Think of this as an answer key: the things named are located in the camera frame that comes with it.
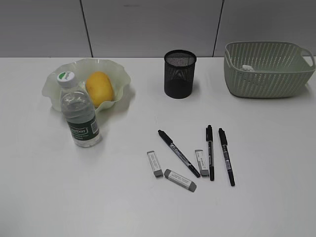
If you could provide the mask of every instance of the plastic bottle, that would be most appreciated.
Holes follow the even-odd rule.
[[[80,147],[91,147],[102,140],[89,95],[79,86],[73,72],[62,72],[57,81],[61,111],[68,123],[74,142]]]

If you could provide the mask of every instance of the gray wall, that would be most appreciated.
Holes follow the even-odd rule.
[[[79,0],[0,0],[0,57],[90,57]]]
[[[178,48],[209,57],[222,0],[82,0],[82,4],[95,57],[163,57]]]
[[[90,46],[94,57],[161,57],[177,48],[223,56],[227,43],[245,40],[290,41],[316,52],[314,0],[225,0],[219,28],[222,0],[82,0],[82,6],[2,0],[0,57],[91,57]]]
[[[316,52],[315,0],[225,0],[214,56],[234,41],[287,41]]]

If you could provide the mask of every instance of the green label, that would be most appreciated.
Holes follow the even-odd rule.
[[[68,122],[72,136],[80,141],[87,141],[95,138],[99,134],[99,127],[95,116],[88,122],[72,123]]]

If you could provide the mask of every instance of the black pen holder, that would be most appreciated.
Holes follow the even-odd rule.
[[[164,56],[164,92],[175,99],[192,92],[197,57],[185,50],[173,50]]]

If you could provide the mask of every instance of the bottle cap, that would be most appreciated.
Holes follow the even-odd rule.
[[[62,72],[57,77],[58,84],[64,88],[71,88],[77,85],[77,78],[73,72]]]

